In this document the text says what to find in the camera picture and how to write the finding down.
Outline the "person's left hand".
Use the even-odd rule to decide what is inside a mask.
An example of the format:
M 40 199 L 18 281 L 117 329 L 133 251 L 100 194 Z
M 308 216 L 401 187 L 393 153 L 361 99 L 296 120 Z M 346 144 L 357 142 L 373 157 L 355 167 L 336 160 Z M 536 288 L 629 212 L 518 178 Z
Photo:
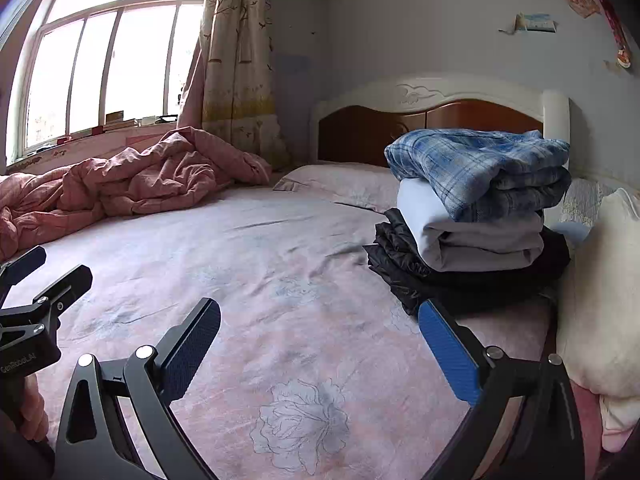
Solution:
M 24 381 L 24 396 L 21 404 L 23 421 L 18 426 L 20 434 L 27 441 L 41 442 L 49 431 L 49 419 L 44 408 L 44 400 L 39 392 L 38 379 L 35 374 Z

